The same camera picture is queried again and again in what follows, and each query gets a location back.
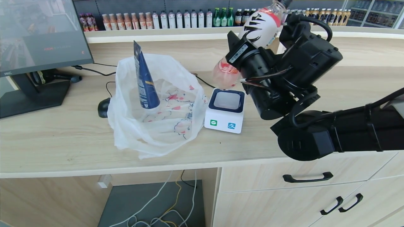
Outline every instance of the blue tube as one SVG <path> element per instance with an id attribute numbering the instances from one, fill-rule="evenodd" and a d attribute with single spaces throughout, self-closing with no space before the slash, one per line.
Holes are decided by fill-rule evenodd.
<path id="1" fill-rule="evenodd" d="M 142 53 L 142 48 L 133 41 L 133 50 L 135 53 L 135 65 L 137 74 L 137 86 L 139 90 L 140 105 L 153 112 L 160 105 L 156 88 L 154 87 L 152 76 L 147 67 L 146 60 Z"/>

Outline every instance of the computer monitor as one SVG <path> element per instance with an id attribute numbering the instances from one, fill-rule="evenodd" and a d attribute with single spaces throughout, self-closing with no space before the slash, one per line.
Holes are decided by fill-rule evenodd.
<path id="1" fill-rule="evenodd" d="M 0 77 L 19 88 L 0 98 L 0 118 L 62 104 L 70 81 L 35 86 L 30 72 L 90 63 L 72 0 L 0 0 Z"/>

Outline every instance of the barcode sticker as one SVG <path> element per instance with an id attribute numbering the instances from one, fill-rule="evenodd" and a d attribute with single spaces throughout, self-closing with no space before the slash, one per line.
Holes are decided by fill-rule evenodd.
<path id="1" fill-rule="evenodd" d="M 248 48 L 248 46 L 246 44 L 244 44 L 237 52 L 235 55 L 233 55 L 233 57 L 230 58 L 229 62 L 233 63 L 235 60 L 237 60 L 238 57 L 240 57 L 240 55 Z"/>

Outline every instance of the store shelf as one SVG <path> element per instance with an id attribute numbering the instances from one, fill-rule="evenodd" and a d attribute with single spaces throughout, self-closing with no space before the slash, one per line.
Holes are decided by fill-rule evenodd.
<path id="1" fill-rule="evenodd" d="M 362 23 L 362 21 L 355 20 L 355 19 L 351 19 L 351 18 L 349 18 L 348 20 L 349 20 L 349 21 L 353 21 L 353 22 L 357 22 L 357 23 Z"/>
<path id="2" fill-rule="evenodd" d="M 381 28 L 391 28 L 391 27 L 388 27 L 388 26 L 383 26 L 383 25 L 373 24 L 373 23 L 369 23 L 369 22 L 365 22 L 364 24 L 367 24 L 367 25 L 373 25 L 373 26 L 376 26 L 376 27 L 381 27 Z"/>
<path id="3" fill-rule="evenodd" d="M 375 11 L 375 10 L 371 10 L 371 13 L 380 13 L 380 14 L 385 14 L 385 15 L 391 15 L 391 16 L 398 16 L 398 14 L 396 13 L 387 13 L 387 12 L 380 12 L 380 11 Z"/>
<path id="4" fill-rule="evenodd" d="M 226 40 L 229 31 L 233 31 L 235 34 L 238 34 L 241 31 L 241 29 L 242 27 L 206 27 L 206 28 L 183 28 L 183 29 L 98 31 L 98 32 L 85 32 L 84 34 L 89 44 L 133 42 L 134 40 L 136 40 L 136 42 Z M 372 27 L 350 27 L 350 26 L 331 26 L 331 29 L 333 32 L 333 37 L 404 39 L 404 31 L 397 29 L 381 29 Z M 311 28 L 311 31 L 314 34 L 319 34 L 321 36 L 327 35 L 324 29 L 320 26 L 313 26 Z"/>
<path id="5" fill-rule="evenodd" d="M 356 8 L 356 7 L 351 7 L 351 10 L 352 9 L 354 9 L 354 10 L 362 10 L 362 11 L 368 11 L 368 9 L 366 9 L 366 8 Z"/>

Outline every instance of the computer mouse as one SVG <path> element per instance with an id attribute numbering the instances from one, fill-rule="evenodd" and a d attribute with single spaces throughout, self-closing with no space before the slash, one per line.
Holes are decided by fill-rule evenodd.
<path id="1" fill-rule="evenodd" d="M 108 112 L 108 106 L 109 106 L 109 101 L 111 98 L 104 99 L 98 104 L 98 116 L 101 118 L 107 118 L 107 112 Z"/>

